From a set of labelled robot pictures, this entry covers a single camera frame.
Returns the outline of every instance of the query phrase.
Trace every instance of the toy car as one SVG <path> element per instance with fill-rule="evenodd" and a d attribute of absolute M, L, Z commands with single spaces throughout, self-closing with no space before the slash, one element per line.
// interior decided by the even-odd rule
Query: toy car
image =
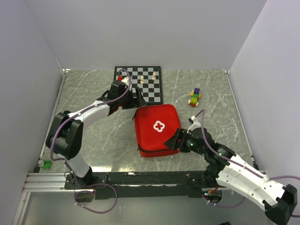
<path fill-rule="evenodd" d="M 192 96 L 192 100 L 189 100 L 188 101 L 188 104 L 195 107 L 195 106 L 198 106 L 198 99 L 201 98 L 201 95 L 200 95 L 200 88 L 195 88 L 194 92 L 191 93 L 191 96 Z"/>

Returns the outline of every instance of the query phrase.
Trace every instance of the white chess piece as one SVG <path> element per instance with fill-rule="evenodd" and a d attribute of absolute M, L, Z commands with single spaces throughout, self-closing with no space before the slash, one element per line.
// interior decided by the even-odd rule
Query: white chess piece
<path fill-rule="evenodd" d="M 141 76 L 141 83 L 145 83 L 144 76 Z"/>
<path fill-rule="evenodd" d="M 153 72 L 152 80 L 156 80 L 156 73 Z"/>

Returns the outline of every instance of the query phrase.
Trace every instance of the tabletop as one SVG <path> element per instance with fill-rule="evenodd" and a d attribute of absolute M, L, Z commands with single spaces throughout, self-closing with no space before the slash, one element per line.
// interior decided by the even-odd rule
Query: tabletop
<path fill-rule="evenodd" d="M 108 90 L 113 70 L 71 70 L 66 74 L 56 113 L 75 112 L 93 103 Z M 213 139 L 226 145 L 251 164 L 250 151 L 224 70 L 162 70 L 164 104 L 175 106 L 182 128 L 190 126 L 188 118 L 206 109 L 204 126 Z M 188 105 L 190 93 L 201 88 L 198 107 Z M 84 131 L 81 154 L 94 172 L 189 171 L 205 170 L 204 157 L 194 152 L 172 156 L 144 158 L 137 151 L 136 109 L 119 109 L 111 116 L 93 123 Z M 49 149 L 44 159 L 49 159 Z M 53 162 L 51 169 L 40 172 L 63 173 L 68 169 Z"/>

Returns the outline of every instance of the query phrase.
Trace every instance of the chessboard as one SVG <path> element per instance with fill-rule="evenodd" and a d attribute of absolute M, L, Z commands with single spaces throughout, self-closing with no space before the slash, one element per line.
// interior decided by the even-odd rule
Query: chessboard
<path fill-rule="evenodd" d="M 141 93 L 148 105 L 163 104 L 163 90 L 160 67 L 115 67 L 113 79 L 117 80 L 119 76 L 125 78 L 126 72 L 119 72 L 121 69 L 126 69 L 132 78 L 132 92 L 136 97 L 135 88 L 140 88 Z M 144 78 L 144 83 L 141 83 L 141 77 Z"/>

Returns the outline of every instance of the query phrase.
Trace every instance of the red first aid kit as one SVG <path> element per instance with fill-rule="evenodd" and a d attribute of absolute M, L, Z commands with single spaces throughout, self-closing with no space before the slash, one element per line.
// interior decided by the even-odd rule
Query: red first aid kit
<path fill-rule="evenodd" d="M 179 117 L 173 105 L 156 105 L 137 109 L 135 132 L 141 156 L 159 157 L 178 153 L 178 149 L 169 149 L 164 142 L 170 139 L 180 127 Z"/>

